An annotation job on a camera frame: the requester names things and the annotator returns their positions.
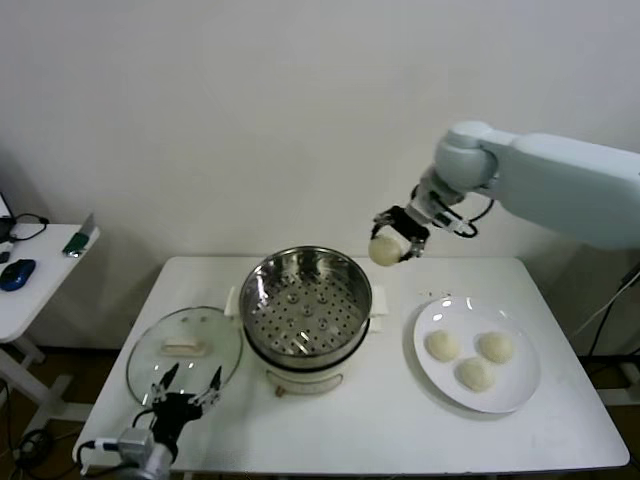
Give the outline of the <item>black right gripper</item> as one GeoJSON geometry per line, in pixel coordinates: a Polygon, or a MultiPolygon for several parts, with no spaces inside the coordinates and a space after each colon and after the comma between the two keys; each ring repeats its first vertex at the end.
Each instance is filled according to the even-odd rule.
{"type": "Polygon", "coordinates": [[[430,232],[412,219],[402,207],[394,205],[387,212],[377,214],[373,220],[370,239],[374,240],[386,226],[390,226],[410,242],[409,249],[399,258],[400,262],[423,255],[425,241],[429,238],[430,232]]]}

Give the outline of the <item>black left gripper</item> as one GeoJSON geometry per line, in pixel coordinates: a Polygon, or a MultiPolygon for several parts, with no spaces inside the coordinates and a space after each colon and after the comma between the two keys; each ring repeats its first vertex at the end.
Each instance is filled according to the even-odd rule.
{"type": "Polygon", "coordinates": [[[169,392],[180,364],[176,362],[159,381],[151,385],[150,402],[155,415],[151,427],[156,443],[176,445],[185,425],[198,420],[203,408],[213,407],[220,398],[222,370],[219,366],[208,386],[199,394],[169,392]]]}

